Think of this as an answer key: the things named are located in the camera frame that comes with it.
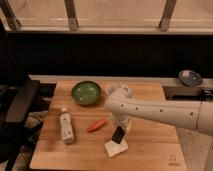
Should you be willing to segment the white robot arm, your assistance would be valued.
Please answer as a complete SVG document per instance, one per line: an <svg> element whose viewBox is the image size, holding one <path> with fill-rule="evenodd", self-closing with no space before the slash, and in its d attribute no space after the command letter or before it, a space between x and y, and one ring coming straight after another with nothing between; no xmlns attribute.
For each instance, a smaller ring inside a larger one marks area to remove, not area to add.
<svg viewBox="0 0 213 171"><path fill-rule="evenodd" d="M112 113L114 123L123 129L128 128L130 117L137 117L211 136L204 171L213 171L213 102L138 100L125 84L109 84L105 92L105 107Z"/></svg>

